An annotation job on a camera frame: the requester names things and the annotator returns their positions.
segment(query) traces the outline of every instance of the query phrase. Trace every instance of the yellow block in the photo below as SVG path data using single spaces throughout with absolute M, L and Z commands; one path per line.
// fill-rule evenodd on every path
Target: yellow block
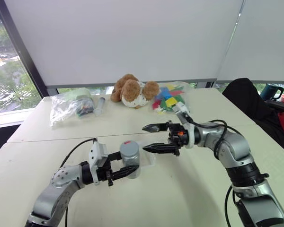
M 167 107 L 171 107 L 172 105 L 177 103 L 177 100 L 174 97 L 169 98 L 165 101 Z
M 175 89 L 175 87 L 172 86 L 171 84 L 167 84 L 166 86 L 167 86 L 167 88 L 168 88 L 170 91 L 172 91 L 173 89 Z

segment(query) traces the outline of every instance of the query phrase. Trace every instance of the brown teddy bear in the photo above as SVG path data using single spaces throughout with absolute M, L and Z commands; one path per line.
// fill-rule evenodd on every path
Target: brown teddy bear
M 113 102 L 122 101 L 130 108 L 140 108 L 159 93 L 157 82 L 140 82 L 133 74 L 126 74 L 117 81 L 110 99 Z

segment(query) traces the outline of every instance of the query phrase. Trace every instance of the plastic bag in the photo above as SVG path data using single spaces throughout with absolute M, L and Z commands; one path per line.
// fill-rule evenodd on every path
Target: plastic bag
M 152 109 L 158 113 L 173 113 L 172 107 L 177 102 L 184 103 L 187 108 L 187 92 L 192 89 L 188 83 L 175 81 L 168 83 L 159 83 L 160 92 L 155 96 L 152 103 Z
M 51 97 L 52 110 L 50 114 L 50 126 L 65 121 L 73 115 L 78 117 L 91 113 L 94 104 L 88 89 L 79 88 Z

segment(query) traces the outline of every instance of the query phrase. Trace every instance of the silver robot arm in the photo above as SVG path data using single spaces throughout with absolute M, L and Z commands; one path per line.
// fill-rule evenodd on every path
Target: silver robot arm
M 173 110 L 182 125 L 150 124 L 145 131 L 158 132 L 169 129 L 169 144 L 155 143 L 143 149 L 152 153 L 171 153 L 179 156 L 182 146 L 206 147 L 216 152 L 216 158 L 225 167 L 232 182 L 232 189 L 240 198 L 236 202 L 239 216 L 246 227 L 284 227 L 284 210 L 272 192 L 267 177 L 261 174 L 251 155 L 246 139 L 237 133 L 226 131 L 224 126 L 213 122 L 197 124 L 183 103 L 177 103 Z
M 108 186 L 112 186 L 113 180 L 126 177 L 139 167 L 126 166 L 113 172 L 110 162 L 120 159 L 120 152 L 108 155 L 105 144 L 95 139 L 89 152 L 89 163 L 63 166 L 53 174 L 47 188 L 38 196 L 25 227 L 57 227 L 76 191 L 87 184 L 98 185 L 100 181 L 106 180 Z

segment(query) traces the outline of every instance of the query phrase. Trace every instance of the blue mug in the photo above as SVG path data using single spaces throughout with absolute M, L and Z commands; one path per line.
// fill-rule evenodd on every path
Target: blue mug
M 280 91 L 280 95 L 277 98 L 275 97 L 275 94 L 277 93 L 277 91 Z M 274 99 L 277 100 L 281 97 L 282 93 L 284 92 L 284 88 L 280 87 L 278 84 L 266 84 L 265 88 L 263 89 L 263 91 L 261 92 L 260 96 L 261 98 L 266 101 L 268 99 Z

